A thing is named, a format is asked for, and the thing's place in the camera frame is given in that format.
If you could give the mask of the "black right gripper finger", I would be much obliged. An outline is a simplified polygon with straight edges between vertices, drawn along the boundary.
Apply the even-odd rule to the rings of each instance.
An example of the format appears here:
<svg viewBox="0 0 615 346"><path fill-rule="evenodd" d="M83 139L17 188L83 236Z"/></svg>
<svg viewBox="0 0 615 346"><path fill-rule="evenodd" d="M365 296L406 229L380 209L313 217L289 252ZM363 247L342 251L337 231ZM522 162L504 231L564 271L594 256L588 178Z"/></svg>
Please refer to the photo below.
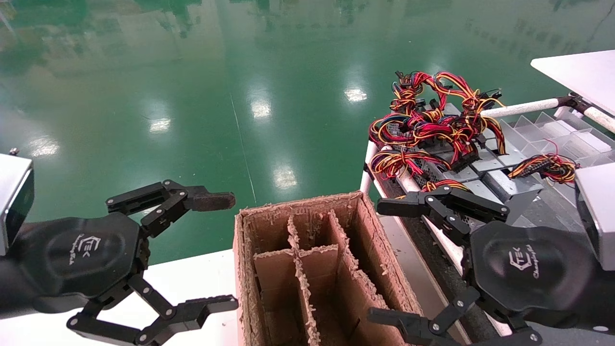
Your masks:
<svg viewBox="0 0 615 346"><path fill-rule="evenodd" d="M379 308L369 308L367 320L375 324L397 328L407 344L459 346L457 341L450 338L448 329L464 317L479 299L479 291L474 287L469 287L442 309L434 320L414 313ZM473 343L473 346L540 346L542 344L543 339L540 333L524 322L518 328L512 326L511 329L512 334L510 335Z"/></svg>
<svg viewBox="0 0 615 346"><path fill-rule="evenodd" d="M425 215L455 245L468 246L470 226L461 216L483 223L506 222L509 208L459 188L441 186L433 191L409 191L402 198L380 198L376 212L406 218Z"/></svg>

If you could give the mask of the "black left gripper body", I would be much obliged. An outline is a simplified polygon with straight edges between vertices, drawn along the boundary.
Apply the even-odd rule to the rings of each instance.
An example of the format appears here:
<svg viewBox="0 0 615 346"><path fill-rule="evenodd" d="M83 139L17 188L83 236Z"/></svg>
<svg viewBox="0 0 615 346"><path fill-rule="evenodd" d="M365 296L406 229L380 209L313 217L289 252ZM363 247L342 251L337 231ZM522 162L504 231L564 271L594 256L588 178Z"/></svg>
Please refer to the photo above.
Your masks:
<svg viewBox="0 0 615 346"><path fill-rule="evenodd" d="M0 263L0 315L64 313L94 301L111 309L142 276L149 241L123 214L27 223Z"/></svg>

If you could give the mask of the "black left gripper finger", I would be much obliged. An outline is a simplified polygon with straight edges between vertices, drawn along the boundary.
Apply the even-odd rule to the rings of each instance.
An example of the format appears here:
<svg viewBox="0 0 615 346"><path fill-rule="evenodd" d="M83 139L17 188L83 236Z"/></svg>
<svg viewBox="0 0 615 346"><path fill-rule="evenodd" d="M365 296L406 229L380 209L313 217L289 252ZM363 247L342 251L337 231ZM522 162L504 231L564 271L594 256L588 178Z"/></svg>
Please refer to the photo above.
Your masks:
<svg viewBox="0 0 615 346"><path fill-rule="evenodd" d="M140 223L141 238L156 238L189 211L230 210L235 206L230 191L213 193L202 185L184 186L164 180L111 197L106 201L110 214L137 214L151 210Z"/></svg>
<svg viewBox="0 0 615 346"><path fill-rule="evenodd" d="M137 329L98 320L98 315L112 300L95 298L68 320L67 328L86 339L117 346L162 346L178 333L201 329L209 315L239 307L232 295L198 298L172 305L138 274L121 282L119 289L136 293L154 309L158 317L152 324Z"/></svg>

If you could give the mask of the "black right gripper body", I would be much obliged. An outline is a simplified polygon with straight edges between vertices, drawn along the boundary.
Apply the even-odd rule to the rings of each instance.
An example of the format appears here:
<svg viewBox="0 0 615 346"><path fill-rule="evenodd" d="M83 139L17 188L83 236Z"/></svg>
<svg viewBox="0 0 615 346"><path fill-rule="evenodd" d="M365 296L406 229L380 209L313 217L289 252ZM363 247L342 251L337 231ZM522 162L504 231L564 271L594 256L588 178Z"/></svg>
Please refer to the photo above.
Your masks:
<svg viewBox="0 0 615 346"><path fill-rule="evenodd" d="M614 272L602 269L586 235L490 222L468 237L466 280L500 322L614 331Z"/></svg>

